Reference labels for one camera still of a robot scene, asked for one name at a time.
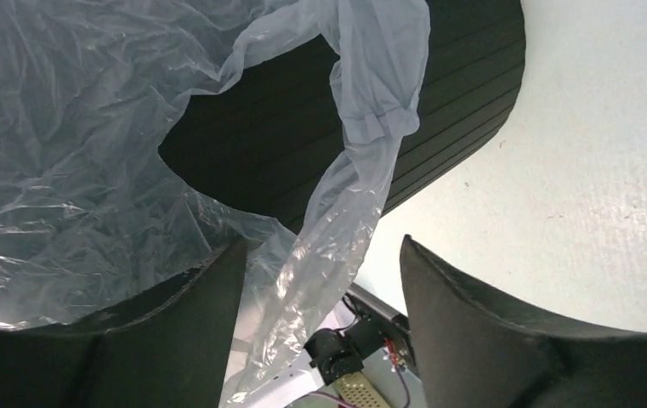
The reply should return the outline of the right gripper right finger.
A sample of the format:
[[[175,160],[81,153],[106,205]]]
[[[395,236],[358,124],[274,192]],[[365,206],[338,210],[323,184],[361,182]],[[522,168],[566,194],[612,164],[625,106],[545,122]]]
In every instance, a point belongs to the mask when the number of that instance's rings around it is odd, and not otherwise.
[[[556,314],[406,236],[400,274],[431,407],[647,407],[647,333]]]

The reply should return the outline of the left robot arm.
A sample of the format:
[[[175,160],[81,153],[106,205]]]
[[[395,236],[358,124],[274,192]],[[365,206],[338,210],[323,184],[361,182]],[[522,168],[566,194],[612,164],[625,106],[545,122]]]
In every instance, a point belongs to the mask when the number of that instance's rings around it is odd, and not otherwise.
[[[345,331],[323,328],[305,344],[301,355],[239,407],[286,407],[304,396],[364,369],[364,361],[384,346],[377,323],[359,320]]]

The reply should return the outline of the black cylindrical trash bin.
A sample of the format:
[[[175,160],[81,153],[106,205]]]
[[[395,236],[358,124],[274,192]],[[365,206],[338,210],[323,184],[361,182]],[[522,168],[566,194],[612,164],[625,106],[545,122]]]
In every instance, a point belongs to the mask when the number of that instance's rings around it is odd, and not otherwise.
[[[490,141],[508,119],[525,68],[518,1],[432,1],[419,129],[402,140],[391,211]],[[230,90],[194,96],[159,147],[188,185],[299,232],[314,188],[343,151],[322,37],[243,72]]]

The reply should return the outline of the light blue plastic trash bag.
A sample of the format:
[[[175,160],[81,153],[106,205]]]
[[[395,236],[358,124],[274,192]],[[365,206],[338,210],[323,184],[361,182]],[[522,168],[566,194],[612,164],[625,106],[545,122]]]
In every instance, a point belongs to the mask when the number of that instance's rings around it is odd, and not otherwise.
[[[292,363],[350,287],[417,131],[424,1],[0,1],[0,329],[70,325],[247,244],[219,404]],[[343,151],[294,233],[159,146],[190,99],[323,37]]]

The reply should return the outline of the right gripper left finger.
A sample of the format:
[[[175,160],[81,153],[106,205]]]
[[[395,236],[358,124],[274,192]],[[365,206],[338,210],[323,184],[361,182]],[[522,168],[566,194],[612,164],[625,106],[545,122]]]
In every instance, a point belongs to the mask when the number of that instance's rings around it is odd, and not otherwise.
[[[215,407],[246,272],[235,238],[201,266],[70,325],[0,329],[0,407]]]

